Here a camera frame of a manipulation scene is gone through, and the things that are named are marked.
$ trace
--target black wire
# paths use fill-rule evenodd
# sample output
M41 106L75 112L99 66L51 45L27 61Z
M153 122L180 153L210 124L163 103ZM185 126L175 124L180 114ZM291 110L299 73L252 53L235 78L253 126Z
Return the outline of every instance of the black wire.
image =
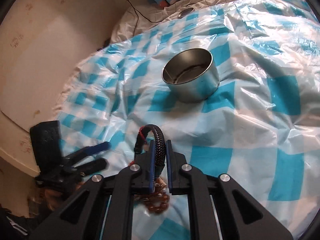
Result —
M132 5L132 3L131 3L129 0L127 0L127 2L130 3L131 7L132 7L133 10L135 11L136 15L138 16L138 20L139 20L139 15L137 14L137 12L138 12L139 14L141 14L141 16L142 16L143 18L145 18L146 20L148 20L148 21L151 22L151 23L160 23L160 22L163 21L163 20L158 21L158 22L150 21L150 20L149 20L147 17L145 17L140 11L138 11L138 10Z

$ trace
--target blue patterned fabric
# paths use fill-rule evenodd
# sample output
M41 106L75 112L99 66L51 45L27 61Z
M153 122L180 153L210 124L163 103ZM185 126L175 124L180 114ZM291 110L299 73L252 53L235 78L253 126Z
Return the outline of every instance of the blue patterned fabric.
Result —
M319 41L305 1L237 0L112 44L79 65L57 117L63 152L110 141L99 154L110 176L133 160L139 128L156 124L188 162L230 174L296 239L320 203ZM184 104L161 73L191 48L213 54L221 82L207 100ZM134 239L189 239L188 229L185 196L161 215L134 209Z

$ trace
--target black device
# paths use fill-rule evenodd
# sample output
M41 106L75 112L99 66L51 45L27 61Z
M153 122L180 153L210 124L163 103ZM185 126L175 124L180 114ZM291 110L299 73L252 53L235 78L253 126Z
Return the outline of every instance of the black device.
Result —
M87 156L108 150L111 146L109 142L87 146L63 157L59 145L61 140L59 121L41 122L33 126L30 128L30 138L36 163L40 169L36 184L39 187L48 187L62 192L64 198L74 192L82 177L107 167L107 161L103 158L77 167L74 165Z
M191 240L218 240L219 234L223 240L293 239L290 232L228 174L218 178L203 174L187 164L183 154L172 150L170 140L166 142L166 159L170 193L188 195ZM134 165L111 177L92 176L40 224L29 239L131 239L133 198L135 194L153 192L155 160L156 143L151 141L149 151L138 154Z

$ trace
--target blue and white checkered sheet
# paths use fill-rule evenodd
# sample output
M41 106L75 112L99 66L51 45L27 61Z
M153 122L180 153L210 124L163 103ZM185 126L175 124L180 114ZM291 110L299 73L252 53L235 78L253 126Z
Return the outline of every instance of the blue and white checkered sheet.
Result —
M118 173L139 128L156 124L205 174L230 174L297 239L320 203L320 24L302 0L237 0L159 24L79 64L58 114L63 153L110 141ZM207 100L184 104L161 78L186 49L209 50L221 76ZM168 211L134 209L132 239L189 239L185 196Z

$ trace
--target black cable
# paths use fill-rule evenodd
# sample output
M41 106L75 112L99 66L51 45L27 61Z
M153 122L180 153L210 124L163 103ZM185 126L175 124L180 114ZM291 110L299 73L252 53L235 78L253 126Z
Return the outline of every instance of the black cable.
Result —
M139 13L139 14L141 14L141 16L143 17L143 18L145 18L146 20L148 20L149 22L151 22L151 23L160 23L160 22L162 22L163 20L161 20L161 21L158 21L158 22L153 22L153 21L150 21L147 17L145 17L140 11L138 11L133 5L132 5L132 3L129 1L129 0L126 0L128 3L130 3L130 5L131 5L131 7L133 8L133 10L135 11L135 13L136 13L136 15L138 16L138 20L139 20L139 15L137 14L137 12Z
M152 131L155 137L156 144L156 163L155 163L155 178L158 178L164 168L164 160L166 155L164 135L161 129L154 124L147 124L143 126L137 136L137 141L134 146L134 159L142 152L142 146L145 143L145 138L148 133Z

